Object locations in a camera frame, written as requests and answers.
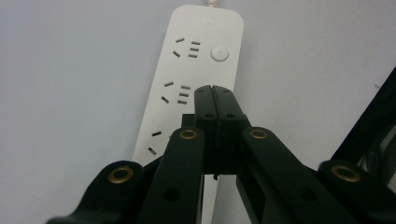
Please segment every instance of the gray background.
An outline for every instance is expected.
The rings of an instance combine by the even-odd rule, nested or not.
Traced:
[[[170,15],[202,3],[0,1],[0,223],[67,215],[103,167],[131,159]],[[245,21],[244,112],[316,169],[396,64],[396,2],[220,6]],[[233,186],[221,179],[213,223],[248,223]]]

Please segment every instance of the black object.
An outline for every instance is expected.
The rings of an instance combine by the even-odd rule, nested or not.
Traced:
[[[251,127],[231,91],[205,86],[194,96],[195,114],[161,159],[107,166],[72,215],[48,224],[200,223],[205,174],[237,175],[252,223],[396,223],[396,196],[355,164],[326,161],[315,173]]]

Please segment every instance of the extension cord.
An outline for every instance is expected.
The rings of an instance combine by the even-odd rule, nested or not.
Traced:
[[[194,90],[217,85],[233,90],[243,20],[234,11],[182,6],[171,17],[152,82],[133,161],[161,157],[183,114],[194,113]],[[202,223],[211,223],[217,181],[207,175]]]

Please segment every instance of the white cable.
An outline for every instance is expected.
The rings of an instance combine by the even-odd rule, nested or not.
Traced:
[[[206,0],[207,7],[218,7],[219,1],[218,0]]]

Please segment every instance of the round white button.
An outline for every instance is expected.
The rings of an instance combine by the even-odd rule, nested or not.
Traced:
[[[224,62],[228,59],[228,49],[224,46],[217,46],[212,49],[212,58],[217,62]]]

